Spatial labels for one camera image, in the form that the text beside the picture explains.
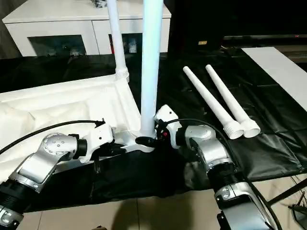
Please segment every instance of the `floor tile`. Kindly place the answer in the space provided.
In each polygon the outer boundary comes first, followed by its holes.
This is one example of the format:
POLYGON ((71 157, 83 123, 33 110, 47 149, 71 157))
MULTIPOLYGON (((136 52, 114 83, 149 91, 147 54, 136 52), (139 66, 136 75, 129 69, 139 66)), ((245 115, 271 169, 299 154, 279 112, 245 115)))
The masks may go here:
POLYGON ((140 230, 218 230, 213 190, 138 199, 140 230))
MULTIPOLYGON (((267 200, 271 200, 275 196, 294 186, 295 183, 291 177, 285 177, 256 182, 255 185, 267 200)), ((300 196, 301 192, 297 192, 272 206, 272 209, 284 230, 301 230, 299 225, 294 221, 292 211, 288 208, 288 205, 296 204, 300 196)))
POLYGON ((24 213, 24 219, 17 230, 37 230, 42 212, 24 213))
POLYGON ((44 211, 39 230, 138 230, 136 200, 44 211))

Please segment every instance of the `cabinet door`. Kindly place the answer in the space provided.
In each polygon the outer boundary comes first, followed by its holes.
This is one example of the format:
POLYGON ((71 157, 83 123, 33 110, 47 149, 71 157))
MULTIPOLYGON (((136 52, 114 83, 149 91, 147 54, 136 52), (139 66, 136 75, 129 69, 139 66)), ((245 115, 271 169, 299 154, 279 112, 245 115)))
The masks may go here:
MULTIPOLYGON (((131 19, 131 20, 120 20, 119 21, 120 31, 123 36, 123 43, 128 42, 128 40, 133 35, 134 35, 134 40, 139 40, 140 38, 142 38, 142 33, 143 33, 143 23, 142 22, 143 22, 142 19, 131 19)), ((169 25, 170 25, 170 18, 164 18, 162 20, 160 52, 167 52, 169 25)), ((112 54, 111 27, 110 27, 109 20, 93 21, 93 26, 95 30, 99 53, 100 54, 112 54)))
POLYGON ((22 56, 99 54, 91 21, 6 24, 22 56))

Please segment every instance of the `white tube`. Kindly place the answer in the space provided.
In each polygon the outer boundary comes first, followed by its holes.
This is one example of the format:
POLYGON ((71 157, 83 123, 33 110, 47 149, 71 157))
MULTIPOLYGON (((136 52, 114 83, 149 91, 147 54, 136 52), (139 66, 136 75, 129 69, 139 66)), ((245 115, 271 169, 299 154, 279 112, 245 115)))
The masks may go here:
POLYGON ((118 78, 129 79, 128 69, 126 67, 123 39, 119 28, 119 18, 117 10, 117 0, 107 0, 107 10, 109 13, 109 20, 111 26, 112 42, 114 48, 116 75, 118 78))
POLYGON ((197 91, 206 101, 208 106, 216 115, 217 119, 222 123, 225 133, 230 139, 236 139, 243 135, 243 127, 235 121, 229 113, 221 106, 215 97, 209 92, 209 90, 202 84, 202 82, 195 76, 195 74, 185 66, 183 71, 191 80, 197 91))
POLYGON ((163 0, 143 4, 141 133, 154 137, 163 0))
POLYGON ((225 86, 223 81, 214 71, 211 65, 206 66, 206 70, 208 71, 210 77, 212 78, 214 84, 219 90, 220 94, 224 98, 226 104, 228 105, 230 111, 236 118, 236 120, 241 124, 244 128, 244 136, 246 138, 252 138, 260 133, 260 127, 257 123, 250 119, 249 116, 245 113, 244 109, 240 106, 238 101, 229 91, 229 89, 225 86))

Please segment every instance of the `black tablecloth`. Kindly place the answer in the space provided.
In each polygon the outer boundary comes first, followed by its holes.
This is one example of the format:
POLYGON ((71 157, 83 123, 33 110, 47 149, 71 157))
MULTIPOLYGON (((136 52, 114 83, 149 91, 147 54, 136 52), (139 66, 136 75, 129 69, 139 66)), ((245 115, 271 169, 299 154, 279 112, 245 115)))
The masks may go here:
MULTIPOLYGON (((242 50, 182 57, 160 57, 157 109, 169 105, 180 118, 202 119, 222 126, 185 76, 186 65, 227 108, 208 76, 211 64, 247 114, 261 127, 254 138, 230 140, 233 159, 253 181, 307 172, 307 113, 242 50)), ((126 56, 129 86, 140 108, 140 55, 126 56)), ((112 55, 27 57, 0 60, 0 91, 7 92, 63 81, 113 74, 112 55)), ((92 165, 58 173, 29 210, 45 210, 144 196, 170 196, 210 184, 195 154, 187 149, 157 148, 130 152, 101 161, 94 178, 92 165)))

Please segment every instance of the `white stand base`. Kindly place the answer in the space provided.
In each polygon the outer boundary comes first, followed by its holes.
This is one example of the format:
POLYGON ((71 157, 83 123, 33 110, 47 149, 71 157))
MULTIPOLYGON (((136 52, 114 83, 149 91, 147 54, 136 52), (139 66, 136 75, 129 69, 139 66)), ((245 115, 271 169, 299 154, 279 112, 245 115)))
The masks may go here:
POLYGON ((141 136, 143 135, 139 131, 125 130, 115 134, 115 142, 117 144, 124 145, 122 149, 125 149, 127 152, 136 150, 140 150, 142 152, 152 152, 154 148, 135 143, 135 139, 141 136))

